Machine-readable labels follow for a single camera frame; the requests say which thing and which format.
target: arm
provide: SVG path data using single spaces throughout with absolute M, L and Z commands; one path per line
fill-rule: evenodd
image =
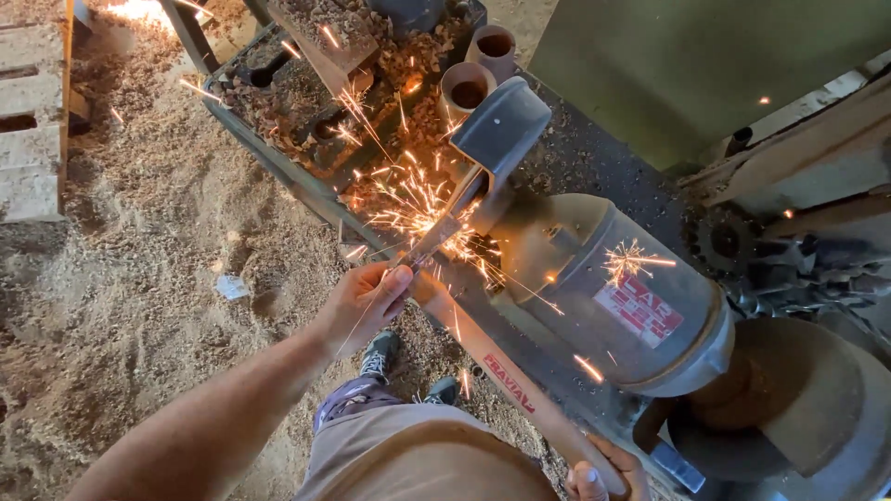
M 310 325 L 140 423 L 67 499 L 226 498 L 310 382 L 402 311 L 412 272 L 386 269 L 374 263 L 350 270 Z

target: metal stand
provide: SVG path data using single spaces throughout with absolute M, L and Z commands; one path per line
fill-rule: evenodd
M 210 75 L 220 67 L 213 49 L 210 48 L 207 37 L 201 30 L 200 24 L 195 19 L 195 11 L 188 5 L 183 5 L 175 0 L 158 0 L 164 7 L 164 12 L 170 18 L 173 29 L 183 43 L 186 53 L 192 60 L 192 64 L 201 73 Z M 257 24 L 263 28 L 269 25 L 273 19 L 266 11 L 264 0 L 244 0 L 251 15 L 257 20 Z

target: person's left hand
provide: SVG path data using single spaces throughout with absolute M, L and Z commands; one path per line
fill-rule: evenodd
M 412 269 L 402 265 L 384 276 L 388 266 L 381 261 L 349 270 L 310 323 L 309 329 L 323 336 L 334 359 L 363 348 L 405 307 Z

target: patterned fabric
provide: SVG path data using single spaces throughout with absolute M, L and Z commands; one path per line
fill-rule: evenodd
M 313 434 L 323 423 L 368 409 L 404 404 L 384 389 L 376 377 L 357 377 L 340 385 L 319 406 L 313 418 Z

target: person's right hand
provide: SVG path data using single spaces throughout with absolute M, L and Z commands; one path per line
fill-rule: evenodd
M 616 444 L 588 433 L 588 439 L 597 447 L 619 473 L 628 480 L 631 490 L 629 501 L 650 501 L 650 485 L 641 460 Z M 579 461 L 569 470 L 563 482 L 571 501 L 607 501 L 609 492 L 603 485 L 600 473 L 587 461 Z

